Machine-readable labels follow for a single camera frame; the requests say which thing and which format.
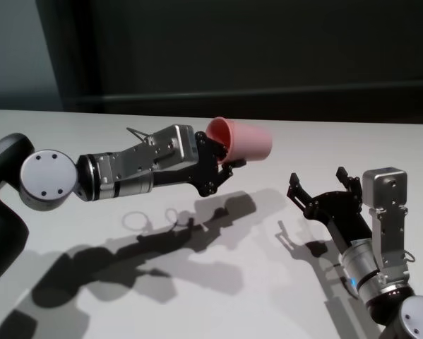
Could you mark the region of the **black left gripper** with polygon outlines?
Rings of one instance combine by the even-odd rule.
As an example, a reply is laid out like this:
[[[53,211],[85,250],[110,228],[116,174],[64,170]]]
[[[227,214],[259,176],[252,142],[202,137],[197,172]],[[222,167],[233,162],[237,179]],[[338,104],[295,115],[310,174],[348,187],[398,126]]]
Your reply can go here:
[[[198,148],[198,162],[184,169],[155,172],[153,187],[190,184],[196,188],[201,197],[215,194],[218,188],[233,176],[233,169],[246,165],[246,160],[240,159],[226,162],[217,169],[228,154],[227,146],[206,136],[202,131],[195,133]]]

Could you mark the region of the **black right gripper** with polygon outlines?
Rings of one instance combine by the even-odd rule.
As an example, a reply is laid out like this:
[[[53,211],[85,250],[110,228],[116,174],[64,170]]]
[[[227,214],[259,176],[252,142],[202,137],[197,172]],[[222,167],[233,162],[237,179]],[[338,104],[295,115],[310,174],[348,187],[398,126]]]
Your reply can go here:
[[[362,185],[359,177],[350,177],[344,167],[336,172],[346,192],[332,191],[311,197],[301,186],[299,177],[291,173],[287,197],[308,220],[324,224],[338,250],[347,250],[352,243],[371,238],[371,230],[361,215]]]

